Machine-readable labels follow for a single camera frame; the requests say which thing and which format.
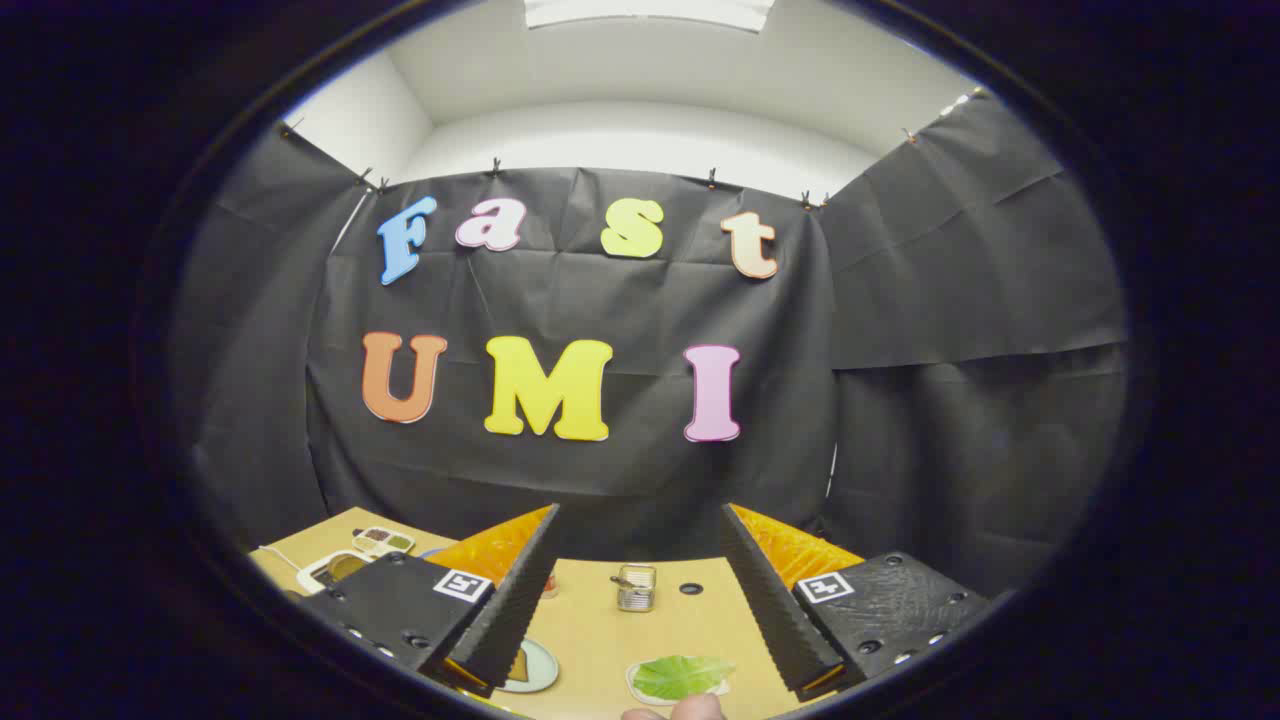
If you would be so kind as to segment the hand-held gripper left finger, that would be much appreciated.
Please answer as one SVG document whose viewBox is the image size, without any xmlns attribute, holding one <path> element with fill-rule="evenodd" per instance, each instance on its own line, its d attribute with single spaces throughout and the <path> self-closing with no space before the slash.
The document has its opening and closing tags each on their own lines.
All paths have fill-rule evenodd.
<svg viewBox="0 0 1280 720">
<path fill-rule="evenodd" d="M 515 665 L 559 546 L 550 503 L 426 559 L 385 552 L 300 605 L 407 673 L 488 698 Z"/>
</svg>

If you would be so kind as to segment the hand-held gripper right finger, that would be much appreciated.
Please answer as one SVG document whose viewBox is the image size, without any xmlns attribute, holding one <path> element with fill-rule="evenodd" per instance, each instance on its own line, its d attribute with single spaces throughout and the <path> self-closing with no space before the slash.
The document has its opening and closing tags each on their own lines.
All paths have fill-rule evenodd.
<svg viewBox="0 0 1280 720">
<path fill-rule="evenodd" d="M 989 600 L 904 552 L 863 559 L 736 503 L 719 544 L 785 687 L 800 701 L 911 664 Z"/>
</svg>

